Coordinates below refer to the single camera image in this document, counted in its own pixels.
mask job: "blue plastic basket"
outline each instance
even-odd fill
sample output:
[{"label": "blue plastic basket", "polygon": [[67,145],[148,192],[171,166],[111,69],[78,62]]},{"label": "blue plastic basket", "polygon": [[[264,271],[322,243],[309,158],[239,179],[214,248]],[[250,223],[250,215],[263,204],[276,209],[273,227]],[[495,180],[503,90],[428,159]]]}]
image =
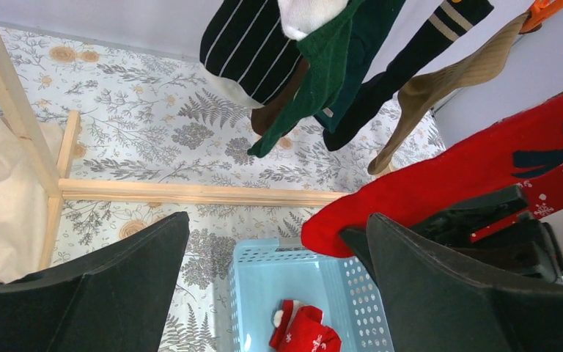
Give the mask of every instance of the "blue plastic basket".
[{"label": "blue plastic basket", "polygon": [[229,283],[234,352],[273,351],[273,314],[284,299],[320,308],[342,352],[394,352],[379,291],[357,258],[316,254],[298,239],[241,241]]}]

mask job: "orange clothespin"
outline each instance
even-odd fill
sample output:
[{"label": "orange clothespin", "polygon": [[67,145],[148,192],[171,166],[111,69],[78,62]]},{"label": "orange clothespin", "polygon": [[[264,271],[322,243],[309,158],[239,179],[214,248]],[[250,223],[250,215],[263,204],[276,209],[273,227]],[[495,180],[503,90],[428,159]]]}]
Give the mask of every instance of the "orange clothespin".
[{"label": "orange clothespin", "polygon": [[521,33],[531,32],[562,9],[563,0],[535,0],[529,8],[530,18],[524,23]]}]

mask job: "dark green fabric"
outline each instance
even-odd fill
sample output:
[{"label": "dark green fabric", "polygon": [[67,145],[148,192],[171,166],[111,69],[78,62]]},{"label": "dark green fabric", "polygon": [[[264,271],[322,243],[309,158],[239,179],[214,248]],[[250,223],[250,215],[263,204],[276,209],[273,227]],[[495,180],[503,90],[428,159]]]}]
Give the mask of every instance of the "dark green fabric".
[{"label": "dark green fabric", "polygon": [[262,138],[247,151],[262,158],[277,141],[304,117],[330,106],[338,97],[346,74],[348,43],[352,18],[364,0],[353,0],[325,26],[297,42],[297,48],[309,62],[301,86]]},{"label": "dark green fabric", "polygon": [[357,9],[350,33],[344,85],[335,103],[329,106],[334,115],[329,117],[320,111],[315,116],[328,131],[335,131],[338,122],[355,100],[372,60],[385,42],[404,4],[405,0],[365,0]]}]

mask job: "wooden frame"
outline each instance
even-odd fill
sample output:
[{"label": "wooden frame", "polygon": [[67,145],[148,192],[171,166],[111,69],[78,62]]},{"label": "wooden frame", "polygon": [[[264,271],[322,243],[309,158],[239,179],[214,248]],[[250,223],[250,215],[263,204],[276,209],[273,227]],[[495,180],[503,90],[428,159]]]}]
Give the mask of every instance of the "wooden frame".
[{"label": "wooden frame", "polygon": [[219,187],[143,182],[73,180],[69,178],[81,115],[70,112],[59,159],[54,160],[40,131],[18,74],[0,35],[0,107],[46,190],[48,221],[39,269],[50,266],[64,199],[120,202],[185,202],[196,204],[323,207],[346,195],[327,191]]}]

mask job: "floral tablecloth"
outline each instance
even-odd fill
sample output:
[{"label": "floral tablecloth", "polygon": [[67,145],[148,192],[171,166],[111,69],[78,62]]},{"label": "floral tablecloth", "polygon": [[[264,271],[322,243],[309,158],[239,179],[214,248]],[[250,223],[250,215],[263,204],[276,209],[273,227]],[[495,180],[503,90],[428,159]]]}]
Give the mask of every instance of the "floral tablecloth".
[{"label": "floral tablecloth", "polygon": [[[65,127],[82,113],[71,177],[257,188],[356,191],[400,115],[386,103],[355,140],[326,150],[322,128],[304,119],[266,158],[249,110],[209,87],[197,64],[57,37],[0,29],[43,122]],[[394,156],[404,167],[444,149],[428,114]],[[132,235],[175,211],[188,212],[191,239],[160,351],[230,351],[227,268],[236,241],[295,237],[317,209],[125,202],[66,202],[53,265]],[[264,312],[262,322],[270,319]]]}]

